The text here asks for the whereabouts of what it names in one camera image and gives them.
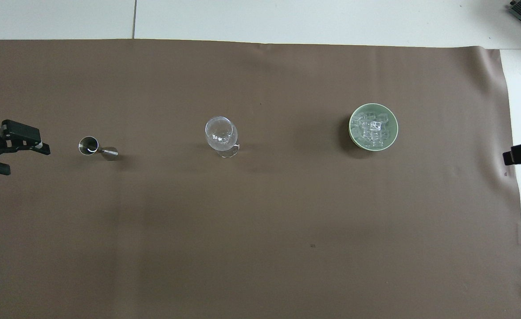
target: brown tablecloth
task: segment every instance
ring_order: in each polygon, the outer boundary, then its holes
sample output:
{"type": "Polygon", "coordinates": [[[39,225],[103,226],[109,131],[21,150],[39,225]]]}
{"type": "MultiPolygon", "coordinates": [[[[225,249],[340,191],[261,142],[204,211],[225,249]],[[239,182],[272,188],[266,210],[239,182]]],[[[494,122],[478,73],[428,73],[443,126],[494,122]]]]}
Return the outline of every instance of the brown tablecloth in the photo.
{"type": "Polygon", "coordinates": [[[0,157],[0,318],[521,318],[499,51],[0,41],[3,119],[52,154],[0,157]],[[369,102],[384,152],[347,134],[369,102]]]}

